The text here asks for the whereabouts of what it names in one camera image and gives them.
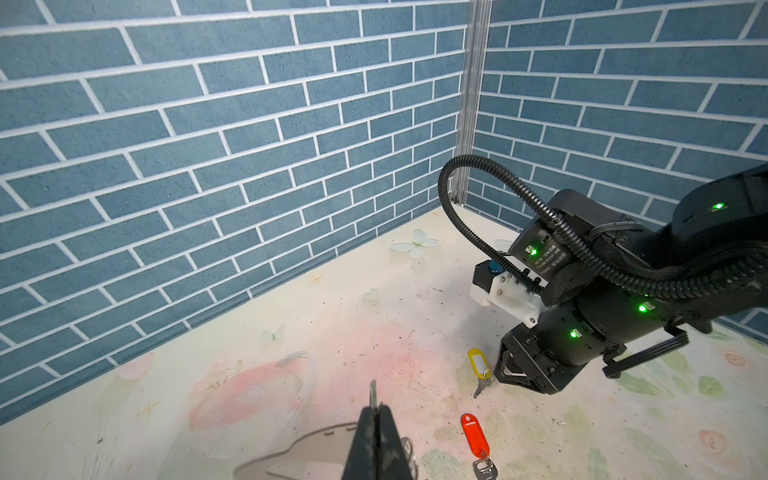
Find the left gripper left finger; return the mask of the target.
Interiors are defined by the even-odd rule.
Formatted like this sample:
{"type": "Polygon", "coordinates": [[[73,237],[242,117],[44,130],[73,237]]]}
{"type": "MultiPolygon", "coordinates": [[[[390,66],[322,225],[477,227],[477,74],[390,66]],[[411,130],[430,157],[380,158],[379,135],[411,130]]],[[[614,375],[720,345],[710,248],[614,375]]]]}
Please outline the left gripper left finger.
{"type": "Polygon", "coordinates": [[[377,408],[365,407],[356,425],[342,480],[377,478],[377,408]]]}

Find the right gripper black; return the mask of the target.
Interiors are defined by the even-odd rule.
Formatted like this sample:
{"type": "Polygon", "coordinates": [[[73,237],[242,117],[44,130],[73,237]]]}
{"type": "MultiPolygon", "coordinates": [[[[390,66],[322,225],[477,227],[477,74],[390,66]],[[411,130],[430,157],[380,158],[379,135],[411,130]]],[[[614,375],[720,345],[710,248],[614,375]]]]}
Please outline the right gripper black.
{"type": "Polygon", "coordinates": [[[532,328],[519,325],[501,340],[495,378],[536,393],[561,392],[599,357],[604,375],[621,374],[689,344],[686,331],[633,300],[571,301],[541,314],[532,328]]]}

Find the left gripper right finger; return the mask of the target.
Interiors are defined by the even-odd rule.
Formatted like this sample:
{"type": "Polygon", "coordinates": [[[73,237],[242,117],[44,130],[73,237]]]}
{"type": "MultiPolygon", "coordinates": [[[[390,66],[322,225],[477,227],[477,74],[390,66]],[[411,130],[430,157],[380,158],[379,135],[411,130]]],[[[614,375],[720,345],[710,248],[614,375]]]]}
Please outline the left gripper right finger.
{"type": "Polygon", "coordinates": [[[391,409],[381,404],[376,409],[376,478],[411,480],[412,455],[406,451],[391,409]]]}

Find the key with yellow tag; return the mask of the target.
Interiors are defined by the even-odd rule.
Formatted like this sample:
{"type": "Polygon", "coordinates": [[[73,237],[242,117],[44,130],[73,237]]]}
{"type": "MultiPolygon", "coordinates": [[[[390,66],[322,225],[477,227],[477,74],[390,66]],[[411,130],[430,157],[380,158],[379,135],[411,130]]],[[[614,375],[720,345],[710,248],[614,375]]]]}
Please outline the key with yellow tag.
{"type": "Polygon", "coordinates": [[[477,387],[473,398],[477,399],[493,383],[493,373],[485,354],[477,348],[468,351],[468,359],[473,373],[477,379],[477,387]]]}

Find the key with red tag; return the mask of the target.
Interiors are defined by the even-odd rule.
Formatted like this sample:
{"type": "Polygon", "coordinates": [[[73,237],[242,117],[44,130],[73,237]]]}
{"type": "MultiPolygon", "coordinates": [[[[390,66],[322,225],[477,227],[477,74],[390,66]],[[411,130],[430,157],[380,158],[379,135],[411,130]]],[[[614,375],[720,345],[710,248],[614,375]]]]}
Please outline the key with red tag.
{"type": "Polygon", "coordinates": [[[472,414],[461,415],[460,423],[470,451],[475,456],[473,472],[479,480],[497,480],[498,469],[490,458],[490,445],[480,425],[472,414]]]}

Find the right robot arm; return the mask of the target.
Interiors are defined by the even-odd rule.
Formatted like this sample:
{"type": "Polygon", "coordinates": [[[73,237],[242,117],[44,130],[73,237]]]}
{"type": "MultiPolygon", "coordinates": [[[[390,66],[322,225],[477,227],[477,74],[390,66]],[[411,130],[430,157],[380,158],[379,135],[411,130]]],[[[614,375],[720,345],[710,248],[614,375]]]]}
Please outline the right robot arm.
{"type": "Polygon", "coordinates": [[[541,219],[510,254],[546,282],[533,326],[501,340],[494,374],[537,393],[562,391],[593,359],[610,379],[671,353],[687,332],[707,334],[722,315],[767,303],[767,170],[755,167],[688,193],[657,231],[574,190],[550,201],[595,254],[614,268],[658,281],[723,278],[725,290],[696,299],[638,294],[588,269],[541,219]]]}

